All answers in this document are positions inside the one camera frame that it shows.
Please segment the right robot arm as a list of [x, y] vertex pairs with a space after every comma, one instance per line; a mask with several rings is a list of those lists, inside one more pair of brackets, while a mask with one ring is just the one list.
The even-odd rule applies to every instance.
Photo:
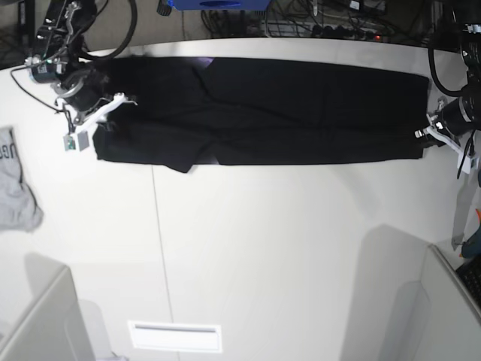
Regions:
[[135, 1], [130, 1], [129, 7], [131, 20], [126, 36], [105, 56], [91, 55], [83, 49], [83, 34], [100, 14], [94, 1], [51, 1], [47, 9], [26, 69], [36, 83], [51, 85], [56, 100], [50, 108], [65, 115], [70, 134], [131, 101], [125, 93], [108, 89], [110, 79], [101, 70], [127, 48], [133, 37], [138, 7]]

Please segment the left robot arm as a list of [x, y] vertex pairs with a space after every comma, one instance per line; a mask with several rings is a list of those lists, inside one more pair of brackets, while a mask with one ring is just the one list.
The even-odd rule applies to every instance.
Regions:
[[[437, 110], [427, 114], [428, 126], [415, 132], [423, 147], [442, 147], [452, 142], [456, 147], [460, 138], [469, 134], [468, 147], [480, 130], [480, 2], [442, 1], [443, 19], [437, 22], [428, 42], [428, 63], [435, 87], [445, 96]], [[458, 41], [457, 51], [466, 66], [467, 83], [458, 90], [450, 90], [437, 74], [434, 50], [446, 32]]]

